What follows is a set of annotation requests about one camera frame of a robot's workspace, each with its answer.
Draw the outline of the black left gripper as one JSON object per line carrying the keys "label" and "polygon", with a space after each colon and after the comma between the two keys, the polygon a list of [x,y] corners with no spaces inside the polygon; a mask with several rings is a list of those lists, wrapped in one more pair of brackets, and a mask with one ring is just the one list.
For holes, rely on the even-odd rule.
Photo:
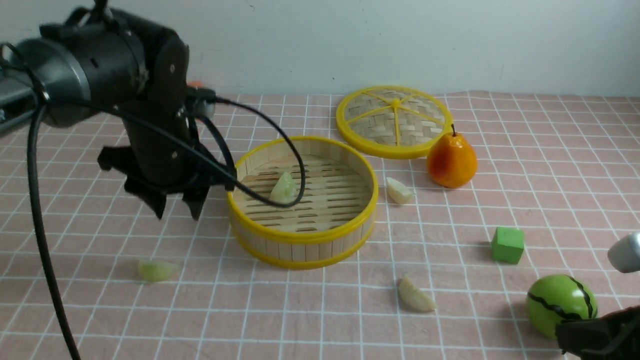
{"label": "black left gripper", "polygon": [[182,194],[194,221],[201,218],[210,188],[234,189],[237,172],[207,106],[211,89],[186,83],[190,50],[178,33],[122,9],[112,9],[122,30],[142,45],[144,80],[134,100],[122,102],[129,146],[107,147],[98,157],[105,170],[125,174],[124,190],[163,218],[167,195]]}

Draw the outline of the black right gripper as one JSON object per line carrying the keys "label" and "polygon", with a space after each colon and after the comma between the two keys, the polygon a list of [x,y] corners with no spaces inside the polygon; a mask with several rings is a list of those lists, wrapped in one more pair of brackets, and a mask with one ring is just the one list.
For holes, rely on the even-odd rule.
{"label": "black right gripper", "polygon": [[638,360],[640,307],[633,306],[586,320],[565,320],[555,327],[558,348],[581,360]]}

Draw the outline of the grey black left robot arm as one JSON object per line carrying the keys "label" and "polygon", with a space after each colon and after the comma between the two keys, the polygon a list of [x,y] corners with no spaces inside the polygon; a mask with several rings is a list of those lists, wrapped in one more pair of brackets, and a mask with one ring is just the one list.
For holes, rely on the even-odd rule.
{"label": "grey black left robot arm", "polygon": [[222,146],[218,162],[200,142],[195,119],[205,119],[215,92],[186,83],[190,49],[171,28],[98,0],[77,7],[63,23],[39,27],[39,37],[16,45],[1,61],[1,134],[29,125],[37,86],[51,99],[89,101],[119,109],[129,144],[104,146],[97,163],[123,174],[124,189],[161,219],[169,194],[181,194],[197,220],[211,187],[233,191],[237,173]]}

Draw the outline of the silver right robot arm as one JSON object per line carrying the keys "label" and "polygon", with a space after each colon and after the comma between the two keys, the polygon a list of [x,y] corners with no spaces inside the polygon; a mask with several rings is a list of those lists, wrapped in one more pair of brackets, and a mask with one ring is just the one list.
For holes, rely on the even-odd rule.
{"label": "silver right robot arm", "polygon": [[[623,274],[640,270],[640,235],[618,240],[607,253],[610,264]],[[640,308],[627,307],[594,319],[563,321],[556,326],[562,353],[581,360],[637,360],[640,355]]]}

